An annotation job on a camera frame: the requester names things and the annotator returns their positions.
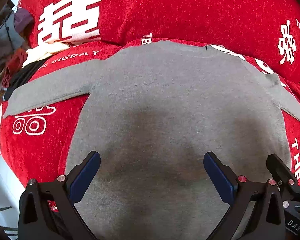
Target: black garment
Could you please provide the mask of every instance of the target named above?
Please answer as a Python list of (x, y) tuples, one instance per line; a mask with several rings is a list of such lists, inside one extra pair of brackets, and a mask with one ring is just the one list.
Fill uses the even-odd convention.
[(3, 96), (3, 100), (8, 101), (13, 91), (18, 87), (26, 84), (48, 59), (49, 58), (45, 58), (39, 61), (32, 62), (15, 73), (10, 79), (10, 86), (7, 88), (7, 91)]

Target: bolt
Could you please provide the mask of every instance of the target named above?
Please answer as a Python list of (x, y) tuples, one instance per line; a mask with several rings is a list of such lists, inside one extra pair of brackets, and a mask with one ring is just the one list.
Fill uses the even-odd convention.
[(246, 182), (246, 181), (247, 181), (247, 178), (246, 178), (245, 176), (240, 175), (240, 176), (238, 177), (238, 180), (239, 180), (240, 182)]
[(284, 208), (288, 208), (289, 202), (285, 200), (285, 201), (282, 203), (282, 205), (283, 205)]
[(269, 184), (274, 186), (275, 185), (275, 180), (274, 179), (269, 179)]
[(60, 175), (60, 176), (57, 178), (57, 180), (60, 181), (60, 182), (64, 181), (65, 179), (66, 179), (66, 176), (65, 176), (65, 175)]
[(35, 183), (35, 179), (30, 179), (29, 180), (29, 185), (32, 185), (32, 184), (34, 184)]

